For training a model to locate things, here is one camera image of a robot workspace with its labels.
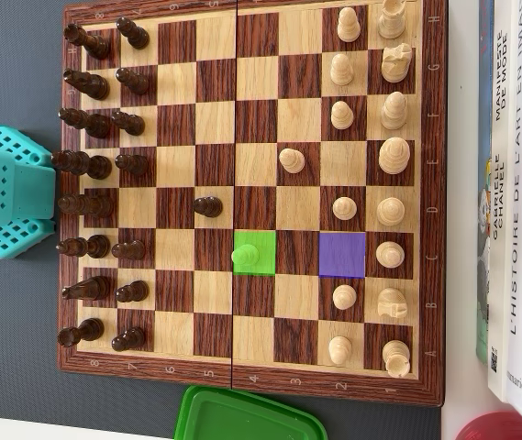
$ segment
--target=green square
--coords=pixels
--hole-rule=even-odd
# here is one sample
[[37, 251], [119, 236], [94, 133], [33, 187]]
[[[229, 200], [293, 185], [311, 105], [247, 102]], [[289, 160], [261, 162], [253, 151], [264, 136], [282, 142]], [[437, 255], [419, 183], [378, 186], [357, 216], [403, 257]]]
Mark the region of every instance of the green square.
[[277, 247], [275, 231], [234, 231], [234, 249], [242, 245], [253, 245], [259, 250], [259, 261], [251, 266], [233, 264], [234, 273], [245, 275], [274, 275], [275, 249]]

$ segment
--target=purple square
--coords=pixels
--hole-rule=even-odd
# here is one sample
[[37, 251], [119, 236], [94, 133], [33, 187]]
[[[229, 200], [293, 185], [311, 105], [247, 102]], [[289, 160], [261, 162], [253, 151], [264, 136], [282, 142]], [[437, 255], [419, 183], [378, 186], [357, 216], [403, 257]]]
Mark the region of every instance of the purple square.
[[364, 278], [365, 235], [352, 232], [319, 234], [319, 276]]

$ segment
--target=light wooden chess piece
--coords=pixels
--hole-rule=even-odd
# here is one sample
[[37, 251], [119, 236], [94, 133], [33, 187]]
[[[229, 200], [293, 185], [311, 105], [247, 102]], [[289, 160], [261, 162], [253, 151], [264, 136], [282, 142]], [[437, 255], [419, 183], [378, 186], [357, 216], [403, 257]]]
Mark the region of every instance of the light wooden chess piece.
[[334, 289], [332, 301], [339, 310], [349, 309], [356, 302], [356, 291], [348, 284], [341, 284]]
[[344, 53], [339, 53], [332, 59], [330, 68], [330, 78], [336, 85], [346, 85], [352, 81], [354, 70], [349, 57]]
[[385, 48], [383, 51], [383, 63], [381, 73], [387, 82], [399, 83], [404, 80], [409, 72], [411, 62], [411, 46], [401, 43], [396, 48]]
[[405, 0], [383, 0], [383, 13], [379, 17], [379, 35], [396, 39], [405, 29]]
[[407, 122], [407, 99], [401, 92], [393, 92], [381, 109], [381, 124], [388, 130], [401, 128]]
[[287, 172], [295, 174], [305, 166], [304, 153], [292, 148], [286, 148], [279, 154], [279, 161]]
[[330, 359], [336, 365], [342, 365], [350, 357], [352, 344], [344, 336], [334, 336], [328, 344]]
[[392, 378], [402, 378], [409, 373], [409, 358], [409, 348], [401, 341], [390, 341], [383, 347], [385, 369]]
[[379, 292], [377, 299], [377, 313], [379, 316], [388, 314], [392, 318], [407, 316], [407, 302], [401, 291], [388, 287]]
[[356, 211], [356, 204], [349, 197], [340, 197], [332, 204], [332, 212], [340, 220], [350, 220]]
[[361, 25], [356, 12], [351, 7], [343, 7], [338, 16], [338, 36], [342, 41], [351, 43], [361, 34]]
[[404, 219], [405, 207], [401, 200], [388, 197], [377, 206], [377, 218], [381, 225], [399, 225]]
[[402, 265], [405, 252], [397, 243], [385, 241], [381, 243], [376, 251], [377, 261], [387, 269], [395, 269]]
[[332, 105], [332, 125], [338, 130], [345, 130], [354, 122], [354, 113], [344, 101], [338, 101]]
[[379, 150], [379, 166], [387, 174], [399, 174], [409, 163], [409, 144], [400, 137], [387, 139]]

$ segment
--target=gray table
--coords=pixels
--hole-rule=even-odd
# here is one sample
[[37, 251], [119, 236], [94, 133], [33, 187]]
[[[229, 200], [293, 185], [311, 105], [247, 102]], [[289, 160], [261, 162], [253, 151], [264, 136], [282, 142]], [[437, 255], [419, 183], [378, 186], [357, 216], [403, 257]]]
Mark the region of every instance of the gray table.
[[[59, 149], [67, 0], [0, 0], [0, 124]], [[172, 437], [184, 385], [56, 368], [56, 236], [0, 260], [0, 417]], [[331, 440], [436, 439], [440, 409], [272, 396], [317, 416]]]

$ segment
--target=chess board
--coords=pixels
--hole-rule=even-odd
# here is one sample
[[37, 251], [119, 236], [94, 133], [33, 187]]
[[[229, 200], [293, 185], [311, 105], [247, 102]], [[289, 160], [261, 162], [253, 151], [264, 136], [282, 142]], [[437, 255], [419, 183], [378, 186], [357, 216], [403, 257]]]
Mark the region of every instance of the chess board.
[[[336, 26], [343, 6], [355, 9], [360, 37], [345, 43]], [[112, 52], [95, 60], [63, 41], [63, 68], [105, 77], [104, 101], [63, 84], [62, 106], [111, 115], [117, 109], [144, 118], [132, 137], [112, 128], [88, 137], [62, 126], [62, 148], [102, 155], [132, 153], [149, 159], [133, 176], [113, 167], [103, 181], [61, 174], [61, 193], [108, 195], [108, 218], [61, 214], [61, 239], [106, 235], [111, 244], [142, 240], [142, 260], [61, 256], [61, 287], [90, 276], [110, 280], [97, 302], [59, 300], [59, 328], [89, 317], [106, 326], [98, 340], [58, 348], [66, 371], [175, 380], [234, 389], [440, 405], [444, 395], [444, 282], [446, 244], [447, 9], [444, 0], [407, 0], [406, 27], [394, 40], [377, 32], [382, 3], [358, 1], [126, 1], [70, 5], [63, 24], [77, 23], [109, 40]], [[116, 30], [125, 16], [150, 34], [137, 50]], [[381, 75], [383, 49], [405, 42], [413, 59], [407, 77], [391, 84]], [[354, 78], [330, 80], [337, 53], [346, 53]], [[115, 78], [119, 67], [146, 74], [150, 89], [134, 95]], [[407, 124], [381, 124], [385, 97], [407, 99]], [[330, 123], [331, 106], [345, 101], [350, 128]], [[410, 160], [400, 174], [378, 166], [387, 138], [404, 138]], [[297, 149], [305, 167], [287, 173], [280, 151]], [[222, 214], [194, 214], [194, 198], [213, 195]], [[332, 213], [340, 196], [358, 213]], [[378, 203], [404, 202], [396, 226], [377, 221]], [[377, 262], [375, 249], [394, 241], [405, 250], [396, 269]], [[235, 247], [261, 253], [252, 267], [232, 264]], [[143, 302], [117, 303], [116, 288], [149, 284]], [[349, 284], [358, 294], [347, 310], [332, 292]], [[377, 313], [387, 287], [404, 293], [400, 319]], [[146, 343], [115, 352], [111, 339], [138, 325]], [[328, 342], [352, 344], [341, 366]], [[385, 370], [391, 340], [411, 352], [401, 379]]]

